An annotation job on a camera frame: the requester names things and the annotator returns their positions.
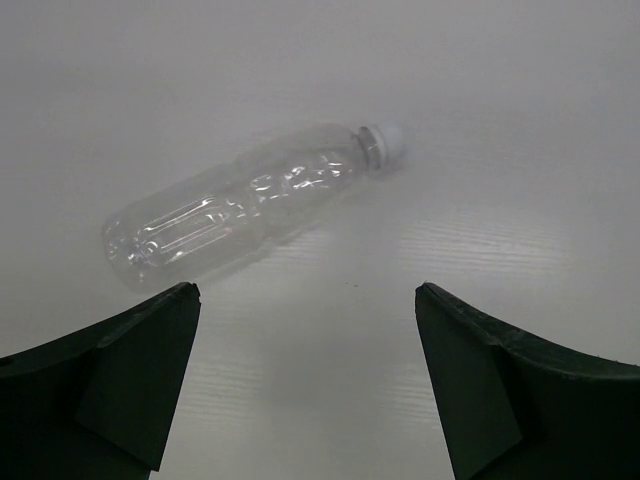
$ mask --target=white surface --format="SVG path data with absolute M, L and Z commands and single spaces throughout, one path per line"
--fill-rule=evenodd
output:
M 403 170 L 202 285 L 154 478 L 452 478 L 424 280 L 640 363 L 636 0 L 8 1 L 0 62 L 0 354 L 140 301 L 99 241 L 129 201 L 269 129 L 412 130 Z

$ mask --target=empty water bottle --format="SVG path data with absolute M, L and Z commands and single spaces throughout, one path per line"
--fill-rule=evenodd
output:
M 250 258 L 404 149 L 401 130 L 323 124 L 135 202 L 103 227 L 107 258 L 132 289 L 156 290 Z

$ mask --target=bottle body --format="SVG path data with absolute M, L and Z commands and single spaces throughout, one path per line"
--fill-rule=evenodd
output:
M 304 130 L 129 205 L 104 225 L 109 262 L 134 290 L 152 290 L 294 234 L 379 156 L 365 130 Z

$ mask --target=bottle neck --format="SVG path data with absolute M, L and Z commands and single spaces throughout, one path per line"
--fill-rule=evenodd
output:
M 383 152 L 373 132 L 368 127 L 360 127 L 356 135 L 365 154 L 367 170 L 380 170 L 383 163 Z

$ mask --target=white bottle cap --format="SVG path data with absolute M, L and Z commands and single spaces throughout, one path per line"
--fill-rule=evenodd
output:
M 369 125 L 367 128 L 376 139 L 380 149 L 381 167 L 398 160 L 405 153 L 404 134 L 397 123 L 380 122 Z

